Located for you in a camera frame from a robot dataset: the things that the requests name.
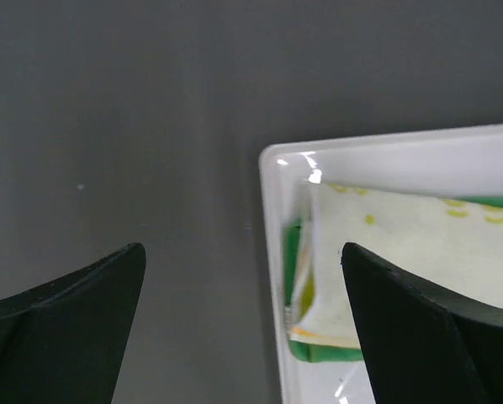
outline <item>white tray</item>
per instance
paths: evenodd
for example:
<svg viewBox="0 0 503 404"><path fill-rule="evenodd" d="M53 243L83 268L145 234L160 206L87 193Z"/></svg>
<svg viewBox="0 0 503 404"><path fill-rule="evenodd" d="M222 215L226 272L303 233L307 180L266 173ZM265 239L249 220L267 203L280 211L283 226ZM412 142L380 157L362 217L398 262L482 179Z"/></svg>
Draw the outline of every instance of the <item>white tray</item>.
<svg viewBox="0 0 503 404"><path fill-rule="evenodd" d="M362 362L307 364L289 351L281 241L298 214L298 185L309 179L440 196L503 195L503 125L274 145L260 166L283 403L372 404Z"/></svg>

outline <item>towel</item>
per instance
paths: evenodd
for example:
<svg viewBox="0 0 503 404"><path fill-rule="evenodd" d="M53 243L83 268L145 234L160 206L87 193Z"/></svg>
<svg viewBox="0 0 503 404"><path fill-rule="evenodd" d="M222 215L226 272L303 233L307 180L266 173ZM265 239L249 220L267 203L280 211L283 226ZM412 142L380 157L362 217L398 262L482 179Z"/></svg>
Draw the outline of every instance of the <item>towel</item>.
<svg viewBox="0 0 503 404"><path fill-rule="evenodd" d="M303 272L305 279L313 279L313 302L309 308L293 310L305 294L292 294L291 311L301 318L292 315L289 321L294 325L291 340L357 353L339 268L341 249L349 241L449 289L503 308L503 209L497 207L503 198L477 199L490 204L477 205L324 184L312 185L312 194L312 276ZM295 289L302 281L296 278ZM342 355L331 358L330 354L321 360L347 360Z"/></svg>

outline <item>green cloth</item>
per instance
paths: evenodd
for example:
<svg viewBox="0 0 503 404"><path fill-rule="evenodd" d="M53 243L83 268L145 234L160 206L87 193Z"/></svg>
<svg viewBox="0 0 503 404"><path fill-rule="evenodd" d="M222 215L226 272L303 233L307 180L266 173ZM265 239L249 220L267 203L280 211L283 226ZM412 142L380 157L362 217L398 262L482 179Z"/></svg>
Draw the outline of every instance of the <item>green cloth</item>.
<svg viewBox="0 0 503 404"><path fill-rule="evenodd" d="M466 197L467 202L503 208L503 197ZM286 230L283 238L283 303L291 306L293 296L294 274L299 251L300 218L294 221ZM363 360L362 351L354 348L339 348L326 345L300 343L288 339L289 349L293 356L304 362L352 362Z"/></svg>

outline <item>cloth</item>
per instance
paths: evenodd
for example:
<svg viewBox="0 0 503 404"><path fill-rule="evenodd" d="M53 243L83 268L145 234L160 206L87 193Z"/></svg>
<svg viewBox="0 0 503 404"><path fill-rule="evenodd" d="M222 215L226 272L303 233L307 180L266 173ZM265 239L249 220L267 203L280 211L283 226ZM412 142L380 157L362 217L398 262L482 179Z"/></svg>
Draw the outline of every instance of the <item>cloth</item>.
<svg viewBox="0 0 503 404"><path fill-rule="evenodd" d="M303 226L305 226L306 223L303 224L301 220L298 220L290 226L286 232L284 244L285 305L288 307L288 329L292 330L289 334L289 347L296 358L308 362L329 360L348 361L359 360L362 358L352 322L352 314L350 312L342 280L342 272L339 268L338 250L341 250L346 241L355 241L366 247L364 242L367 240L367 243L372 251L373 247L371 246L381 244L384 246L383 250L389 249L390 251L393 251L390 256L393 255L394 258L397 259L400 255L404 260L403 262L406 260L413 262L415 260L420 260L419 257L425 257L425 254L422 255L418 252L417 248L410 247L410 245L412 245L410 244L410 241L406 241L403 238L412 238L410 234L413 234L416 235L416 239L412 242L414 243L416 240L419 240L422 246L426 246L421 249L426 250L427 255L433 255L433 252L440 249L439 247L444 245L446 242L440 242L441 238L439 235L441 234L441 230L449 227L445 227L445 224L447 224L447 221L445 220L435 223L435 216L440 216L437 212L433 212L431 210L431 213L426 213L428 208L432 205L434 205L435 208L438 208L440 212L446 209L445 216L457 219L457 222L461 221L461 219L469 218L471 214L473 214L472 216L474 218L476 217L476 214L483 214L481 217L483 222L486 223L487 226L490 226L491 229L494 229L489 230L488 237L493 237L491 235L494 235L498 228L503 228L503 209L492 209L493 207L500 208L503 206L503 197L468 198L475 202L487 204L487 206L480 206L466 204L457 200L451 201L414 195L382 193L380 191L369 191L365 189L345 189L336 185L331 187L326 185L314 186L314 194L313 230L318 236L317 238L326 241L322 243L317 242L317 240L314 241L313 254L315 256L313 261L315 265L323 265L317 268L324 269L329 268L328 266L325 266L325 262L328 262L328 258L330 257L330 260L334 258L332 261L333 264L330 265L330 275L327 275L326 277L322 276L322 273L324 272L323 270L317 274L317 271L312 271L311 265L307 264L307 273L306 270L301 269L299 278L295 276L298 270L297 261L299 261L299 252L302 248L301 245L299 246L301 242L300 233L303 231ZM365 197L368 201L366 204L363 203L363 197ZM373 213L359 211L366 209L372 209ZM348 223L343 221L340 223L340 212L342 212L342 216L354 217L360 215L365 226L359 226L355 220L348 221ZM409 220L407 220L407 218L403 220L403 217L406 216L407 212L410 213L408 217ZM398 223L395 224L392 221L395 222L395 218L397 216L399 220ZM426 231L422 232L421 227L427 222L434 223L434 226L432 226L432 228L427 228ZM337 230L340 228L340 224L344 225L342 226L344 231ZM484 230L485 227L482 227L481 225L482 223L476 225L473 223L472 225L464 226L455 224L453 229L448 231L448 233L451 234L446 236L446 240L450 240L456 234L458 235L460 231L463 233L463 231L467 231L467 229L470 228ZM369 227L375 226L378 227L378 229L373 229L376 234L372 233L371 235L365 236L365 231L369 232ZM389 237L392 236L392 232L394 233L393 237L391 237L391 242L384 243L385 232L388 233ZM340 237L345 237L345 242L339 242ZM409 248L394 248L396 245L399 246L400 244L408 246ZM475 248L476 245L486 244L487 250L492 249L492 246L489 245L486 237L482 238L481 235L478 237L469 237L468 240L461 242L461 244L465 245L465 248L462 249L464 252L461 254L461 256L464 257L463 259L468 259L466 252L471 251L471 249ZM433 259L435 260L434 262L441 263L442 266L440 268L444 269L442 262L444 261L444 258L446 259L446 262L449 263L450 267L455 267L460 263L459 258L455 258L455 254L453 254L454 259L452 259L451 249L444 251L450 251L450 257L443 257L444 254L441 255L440 253L433 256ZM395 260L393 261L394 263L402 264L399 259L397 259L398 262L395 262ZM426 273L430 272L429 268L431 266L432 265L430 264L427 266L424 265L423 271ZM440 274L432 274L432 278L436 278L438 275ZM319 276L320 279L315 280L314 276ZM304 287L300 286L301 291L299 292L299 295L295 294L294 290L299 282L302 284L302 279L304 279ZM453 283L456 283L457 285L460 283L459 277L457 277L456 282ZM478 292L475 295L476 298L482 294L481 282L482 280L479 279L471 283L471 286L468 287L468 289L472 290L474 288L478 289L477 285L479 284L479 290L476 290L476 292ZM459 287L457 287L457 290L462 293L465 289L459 289ZM488 297L483 296L480 300L488 300Z"/></svg>

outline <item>dark gray table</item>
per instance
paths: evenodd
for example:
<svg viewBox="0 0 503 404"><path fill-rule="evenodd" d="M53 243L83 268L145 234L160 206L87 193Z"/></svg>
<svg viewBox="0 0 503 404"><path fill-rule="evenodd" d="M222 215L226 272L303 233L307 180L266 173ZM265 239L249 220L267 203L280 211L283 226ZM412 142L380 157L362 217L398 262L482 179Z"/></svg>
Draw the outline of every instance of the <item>dark gray table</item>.
<svg viewBox="0 0 503 404"><path fill-rule="evenodd" d="M115 403L277 403L268 144L503 122L503 1L0 1L0 298L130 241Z"/></svg>

